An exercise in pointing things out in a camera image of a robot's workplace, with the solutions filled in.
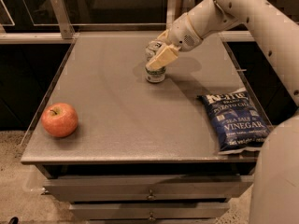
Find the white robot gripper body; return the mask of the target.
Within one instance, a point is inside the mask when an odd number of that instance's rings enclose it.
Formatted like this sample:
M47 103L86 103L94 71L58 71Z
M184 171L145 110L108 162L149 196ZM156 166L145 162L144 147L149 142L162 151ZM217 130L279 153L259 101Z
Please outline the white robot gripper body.
M190 51L199 46L203 39L195 32L187 13L177 18L168 29L168 40L181 51Z

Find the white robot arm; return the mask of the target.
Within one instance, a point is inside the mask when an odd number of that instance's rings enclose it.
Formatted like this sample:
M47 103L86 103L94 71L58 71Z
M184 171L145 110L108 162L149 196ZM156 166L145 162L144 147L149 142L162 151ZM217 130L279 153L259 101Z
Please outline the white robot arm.
M177 18L147 51L149 70L173 62L203 40L243 24L299 105L299 26L267 0L204 0ZM260 151L249 224L299 224L299 115L280 123Z

